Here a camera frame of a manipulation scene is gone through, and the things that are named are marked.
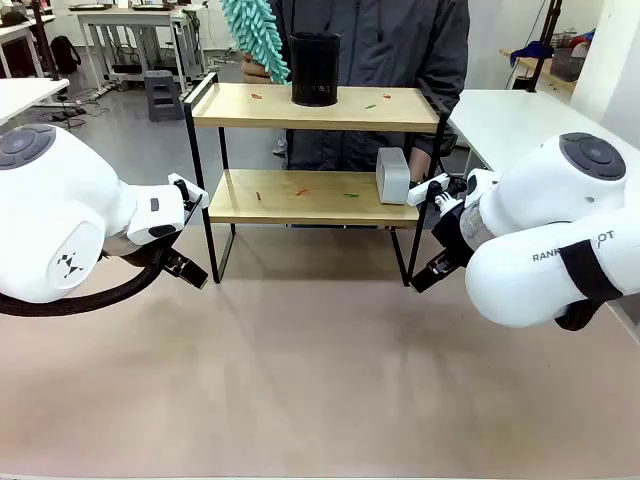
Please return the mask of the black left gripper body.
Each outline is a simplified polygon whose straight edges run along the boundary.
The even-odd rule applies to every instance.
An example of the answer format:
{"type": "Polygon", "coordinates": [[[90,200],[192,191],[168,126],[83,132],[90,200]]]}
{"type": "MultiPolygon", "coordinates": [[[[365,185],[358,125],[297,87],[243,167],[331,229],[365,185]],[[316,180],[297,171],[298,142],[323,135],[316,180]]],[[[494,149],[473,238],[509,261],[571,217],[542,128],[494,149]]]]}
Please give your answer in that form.
{"type": "Polygon", "coordinates": [[[194,214],[201,211],[203,197],[204,195],[200,194],[195,200],[189,199],[185,201],[185,218],[183,227],[178,229],[175,233],[166,236],[162,240],[163,248],[165,250],[164,269],[200,269],[200,266],[196,262],[188,258],[185,254],[178,252],[174,248],[174,244],[177,242],[184,229],[189,225],[194,214]]]}

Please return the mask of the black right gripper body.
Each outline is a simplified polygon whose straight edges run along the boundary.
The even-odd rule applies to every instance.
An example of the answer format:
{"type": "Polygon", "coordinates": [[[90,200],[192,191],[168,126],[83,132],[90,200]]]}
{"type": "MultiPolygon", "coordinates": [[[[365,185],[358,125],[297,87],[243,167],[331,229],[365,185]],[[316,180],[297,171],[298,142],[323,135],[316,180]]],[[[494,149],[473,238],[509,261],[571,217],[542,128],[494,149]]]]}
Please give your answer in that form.
{"type": "Polygon", "coordinates": [[[438,256],[449,266],[467,266],[474,250],[464,239],[460,220],[464,211],[464,204],[459,202],[446,213],[440,214],[440,219],[432,229],[432,235],[443,247],[438,256]]]}

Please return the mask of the person's left hand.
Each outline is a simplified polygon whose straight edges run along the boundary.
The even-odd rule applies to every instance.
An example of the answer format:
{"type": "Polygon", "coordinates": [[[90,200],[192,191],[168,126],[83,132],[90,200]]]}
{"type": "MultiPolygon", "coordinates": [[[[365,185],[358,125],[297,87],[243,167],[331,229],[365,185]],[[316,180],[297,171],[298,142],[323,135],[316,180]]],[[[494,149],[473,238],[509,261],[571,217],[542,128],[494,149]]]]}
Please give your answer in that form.
{"type": "Polygon", "coordinates": [[[429,154],[419,148],[413,148],[409,157],[410,181],[420,183],[428,173],[431,163],[429,154]]]}

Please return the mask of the person's right hand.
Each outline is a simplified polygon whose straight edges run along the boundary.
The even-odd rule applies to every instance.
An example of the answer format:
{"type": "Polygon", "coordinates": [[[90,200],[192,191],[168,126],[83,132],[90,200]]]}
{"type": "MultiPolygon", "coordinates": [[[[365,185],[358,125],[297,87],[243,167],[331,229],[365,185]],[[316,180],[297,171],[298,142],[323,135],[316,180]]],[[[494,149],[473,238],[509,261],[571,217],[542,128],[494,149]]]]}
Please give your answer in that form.
{"type": "Polygon", "coordinates": [[[247,84],[271,84],[270,74],[264,66],[257,63],[253,57],[244,53],[241,64],[243,82],[247,84]]]}

